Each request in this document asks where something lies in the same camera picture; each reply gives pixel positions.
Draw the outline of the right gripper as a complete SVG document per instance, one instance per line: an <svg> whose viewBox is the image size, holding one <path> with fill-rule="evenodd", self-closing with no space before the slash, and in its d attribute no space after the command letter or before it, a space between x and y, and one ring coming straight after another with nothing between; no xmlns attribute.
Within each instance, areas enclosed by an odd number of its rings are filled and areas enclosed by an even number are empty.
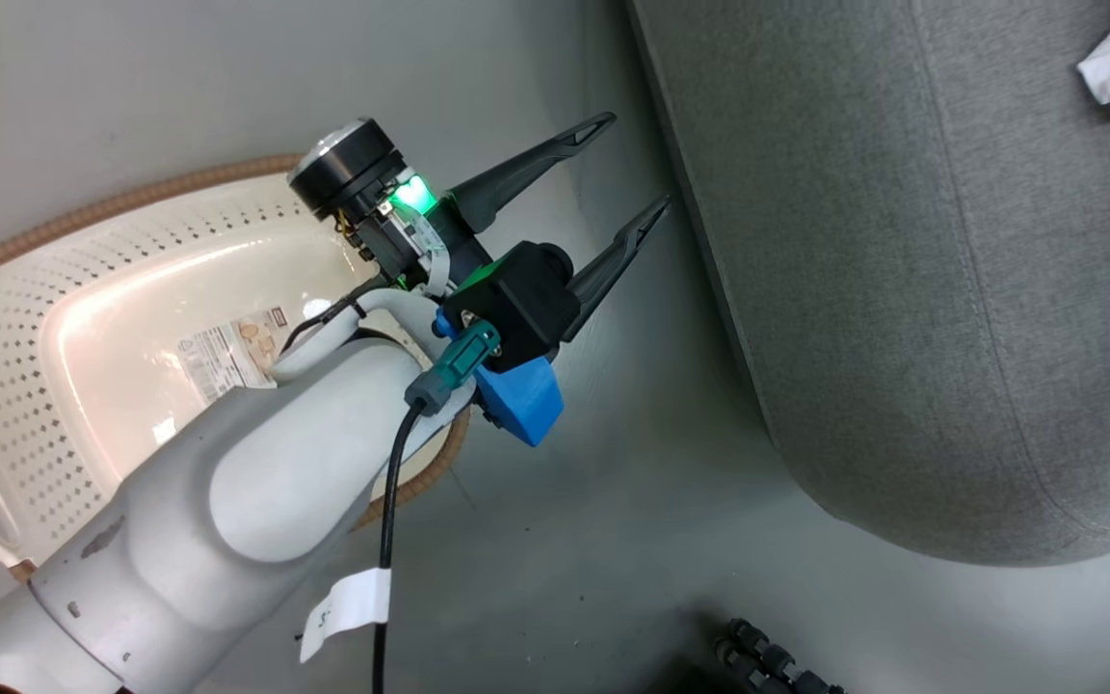
<svg viewBox="0 0 1110 694"><path fill-rule="evenodd" d="M396 165L373 165L339 184L339 232L379 265L353 295L396 288L420 295L451 295L494 259L476 240L551 168L576 157L617 121L599 113L507 161L490 167L436 198L426 180ZM622 225L612 242L572 276L568 289L581 311L561 335L571 343L629 268L648 235L665 219L672 197L662 195Z"/></svg>

